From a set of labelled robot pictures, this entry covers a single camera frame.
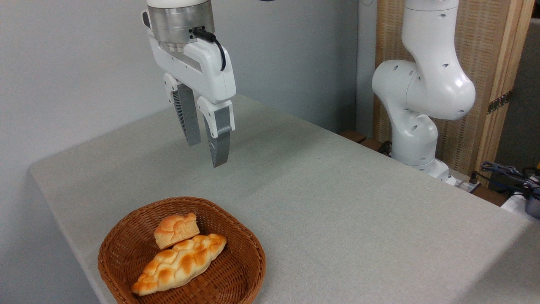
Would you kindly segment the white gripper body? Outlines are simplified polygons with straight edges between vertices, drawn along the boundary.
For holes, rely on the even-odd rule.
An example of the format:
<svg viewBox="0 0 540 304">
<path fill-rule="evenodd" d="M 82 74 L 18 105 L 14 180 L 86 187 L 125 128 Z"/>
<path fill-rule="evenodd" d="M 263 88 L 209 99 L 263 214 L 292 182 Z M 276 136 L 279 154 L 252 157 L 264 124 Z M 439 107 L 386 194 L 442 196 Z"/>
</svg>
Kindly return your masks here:
<svg viewBox="0 0 540 304">
<path fill-rule="evenodd" d="M 212 104 L 237 92 L 227 50 L 217 41 L 211 10 L 144 10 L 158 66 Z"/>
</svg>

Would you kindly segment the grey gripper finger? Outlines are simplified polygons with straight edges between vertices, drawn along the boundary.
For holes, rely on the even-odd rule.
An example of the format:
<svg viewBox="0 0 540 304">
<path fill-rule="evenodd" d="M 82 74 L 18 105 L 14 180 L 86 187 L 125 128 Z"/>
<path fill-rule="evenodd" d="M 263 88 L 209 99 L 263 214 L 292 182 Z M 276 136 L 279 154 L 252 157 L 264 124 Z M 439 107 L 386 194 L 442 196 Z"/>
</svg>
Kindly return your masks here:
<svg viewBox="0 0 540 304">
<path fill-rule="evenodd" d="M 212 104 L 204 97 L 197 99 L 197 107 L 202 113 L 213 167 L 221 166 L 228 160 L 231 132 L 235 130 L 235 118 L 231 100 Z"/>
<path fill-rule="evenodd" d="M 193 90 L 169 73 L 164 74 L 164 84 L 168 100 L 174 105 L 187 144 L 189 146 L 200 144 L 200 129 Z"/>
</svg>

